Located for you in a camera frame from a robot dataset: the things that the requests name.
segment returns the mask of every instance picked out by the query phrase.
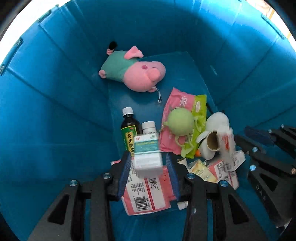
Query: white box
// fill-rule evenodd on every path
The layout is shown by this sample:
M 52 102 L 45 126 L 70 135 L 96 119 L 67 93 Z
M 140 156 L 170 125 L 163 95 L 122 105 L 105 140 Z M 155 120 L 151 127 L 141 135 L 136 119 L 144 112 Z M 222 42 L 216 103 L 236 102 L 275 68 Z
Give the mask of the white box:
M 135 136 L 135 171 L 140 178 L 157 177 L 163 173 L 163 160 L 156 133 Z
M 221 127 L 217 130 L 217 139 L 226 169 L 235 171 L 246 159 L 242 151 L 235 151 L 235 141 L 232 128 Z

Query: yellow bottle label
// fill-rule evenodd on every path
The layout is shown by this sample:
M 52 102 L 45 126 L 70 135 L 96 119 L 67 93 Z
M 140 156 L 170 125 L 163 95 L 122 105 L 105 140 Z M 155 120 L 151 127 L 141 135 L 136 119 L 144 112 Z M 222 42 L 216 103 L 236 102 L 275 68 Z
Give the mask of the yellow bottle label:
M 131 153 L 131 156 L 135 154 L 134 140 L 133 138 L 137 136 L 136 126 L 128 126 L 121 129 L 122 139 L 127 151 Z

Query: blue plastic bin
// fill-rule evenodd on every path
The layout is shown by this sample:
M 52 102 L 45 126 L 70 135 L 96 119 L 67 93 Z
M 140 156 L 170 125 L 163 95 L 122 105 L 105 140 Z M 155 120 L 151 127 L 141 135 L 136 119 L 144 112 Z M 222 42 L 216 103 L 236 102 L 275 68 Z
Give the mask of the blue plastic bin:
M 118 50 L 136 45 L 143 60 L 165 65 L 157 84 L 161 104 L 157 92 L 133 92 L 98 76 L 113 40 Z M 1 66 L 0 211 L 21 241 L 70 180 L 93 180 L 121 157 L 124 107 L 159 130 L 176 87 L 206 94 L 236 133 L 246 125 L 295 126 L 296 53 L 241 0 L 72 0 L 36 21 Z M 237 192 L 276 240 L 279 233 L 246 180 L 248 165 L 238 170 Z M 111 210 L 118 241 L 182 239 L 186 210 L 175 202 L 150 215 L 127 216 L 121 202 Z

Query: green ball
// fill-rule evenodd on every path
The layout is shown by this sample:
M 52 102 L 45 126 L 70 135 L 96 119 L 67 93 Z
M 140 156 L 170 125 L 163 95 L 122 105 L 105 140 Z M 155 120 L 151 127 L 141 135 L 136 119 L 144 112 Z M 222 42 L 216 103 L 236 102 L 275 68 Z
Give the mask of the green ball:
M 194 128 L 194 117 L 189 110 L 178 107 L 168 115 L 166 125 L 175 136 L 186 136 Z

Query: green package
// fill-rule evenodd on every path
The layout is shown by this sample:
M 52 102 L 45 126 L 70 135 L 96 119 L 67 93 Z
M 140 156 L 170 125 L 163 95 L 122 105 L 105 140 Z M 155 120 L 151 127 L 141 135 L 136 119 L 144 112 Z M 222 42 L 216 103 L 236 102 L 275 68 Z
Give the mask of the green package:
M 194 119 L 195 125 L 192 133 L 190 133 L 190 142 L 192 146 L 188 142 L 188 137 L 186 137 L 185 146 L 182 150 L 183 153 L 186 153 L 186 157 L 193 159 L 195 155 L 195 151 L 197 149 L 196 138 L 205 131 L 205 123 L 207 120 L 207 96 L 206 95 L 197 95 L 194 98 L 194 103 L 191 111 Z

